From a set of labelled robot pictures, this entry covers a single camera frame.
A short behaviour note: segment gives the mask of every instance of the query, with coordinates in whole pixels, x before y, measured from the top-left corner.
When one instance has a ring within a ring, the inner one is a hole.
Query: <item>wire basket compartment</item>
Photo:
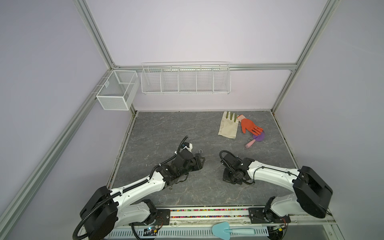
[[[141,74],[144,94],[230,93],[229,64],[144,67]]]
[[[105,110],[129,110],[139,85],[136,71],[113,70],[96,97]]]

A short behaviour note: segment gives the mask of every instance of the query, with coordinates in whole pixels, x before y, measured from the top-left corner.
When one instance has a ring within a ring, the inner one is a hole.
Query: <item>orange glove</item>
[[[256,126],[251,120],[245,118],[244,115],[238,116],[237,119],[241,122],[241,129],[243,133],[245,133],[245,130],[248,130],[252,134],[258,136],[263,131],[261,127]]]

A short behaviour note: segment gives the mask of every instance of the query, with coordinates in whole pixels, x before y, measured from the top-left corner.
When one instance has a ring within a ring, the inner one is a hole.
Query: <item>wire basket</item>
[[[139,85],[136,71],[113,70],[96,97],[105,110],[129,110]]]
[[[144,94],[228,94],[229,64],[144,67],[141,89]]]

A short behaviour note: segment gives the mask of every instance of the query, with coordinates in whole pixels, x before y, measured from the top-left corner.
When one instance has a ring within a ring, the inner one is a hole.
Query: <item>white wall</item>
[[[129,111],[96,103],[8,240],[71,239],[81,209],[107,183],[129,120]]]
[[[117,65],[292,63],[326,0],[87,0]]]
[[[0,3],[0,214],[106,71],[71,0]]]
[[[276,114],[299,163],[333,188],[346,240],[383,239],[383,12],[342,1]]]
[[[133,105],[140,111],[271,109],[289,70],[232,71],[230,94],[144,95],[137,91]]]

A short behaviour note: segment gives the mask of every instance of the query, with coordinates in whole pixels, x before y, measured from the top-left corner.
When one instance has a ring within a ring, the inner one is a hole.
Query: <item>light blue hand shovel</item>
[[[212,227],[212,233],[223,240],[229,240],[231,233],[244,234],[244,235],[255,235],[256,232],[253,228],[229,228],[228,222],[222,222]]]

